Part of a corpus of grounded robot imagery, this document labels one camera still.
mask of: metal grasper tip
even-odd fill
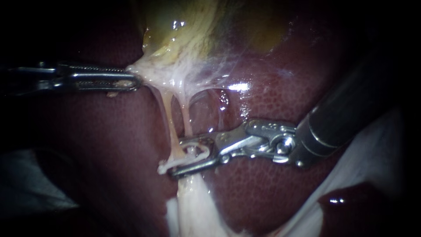
[[[180,144],[187,142],[200,142],[206,144],[211,151],[210,155],[208,158],[198,162],[169,169],[168,174],[175,179],[180,179],[226,164],[231,158],[236,156],[250,156],[243,148],[261,144],[264,139],[247,134],[244,129],[245,124],[246,123],[243,123],[236,129],[227,132],[208,133],[194,138],[184,139]]]
[[[16,66],[5,71],[7,96],[31,96],[42,93],[79,91],[135,91],[142,82],[121,68],[101,67],[72,62]]]
[[[193,163],[187,163],[185,165],[179,165],[168,170],[168,174],[174,179],[181,179],[187,177],[189,175],[193,175],[199,173],[201,171],[215,168],[220,165],[219,158],[216,155],[216,147],[214,139],[211,136],[202,135],[192,138],[185,138],[180,141],[180,145],[185,147],[184,145],[192,144],[192,146],[203,145],[209,149],[209,156],[205,159],[201,159],[199,161]]]

